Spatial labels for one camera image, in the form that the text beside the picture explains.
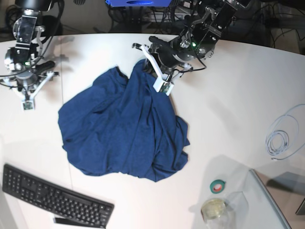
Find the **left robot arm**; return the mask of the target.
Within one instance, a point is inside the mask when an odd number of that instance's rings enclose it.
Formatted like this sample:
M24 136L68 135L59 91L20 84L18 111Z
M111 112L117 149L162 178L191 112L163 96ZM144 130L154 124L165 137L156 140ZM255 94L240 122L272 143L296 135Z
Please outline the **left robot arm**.
M199 0L185 16L179 35L170 41L150 36L149 53L155 58L162 73L194 72L185 63L192 59L202 61L212 56L224 29L232 22L239 9L249 5L248 0Z

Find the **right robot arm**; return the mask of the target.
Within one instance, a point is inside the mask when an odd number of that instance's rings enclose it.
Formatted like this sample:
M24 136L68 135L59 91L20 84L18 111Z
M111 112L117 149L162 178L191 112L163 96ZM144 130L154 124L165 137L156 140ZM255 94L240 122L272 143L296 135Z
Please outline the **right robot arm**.
M7 50L4 65L7 75L0 83L17 90L25 99L34 95L56 73L54 61L46 61L45 54L53 37L59 32L65 2L62 0L17 0L19 17L12 26L16 39Z

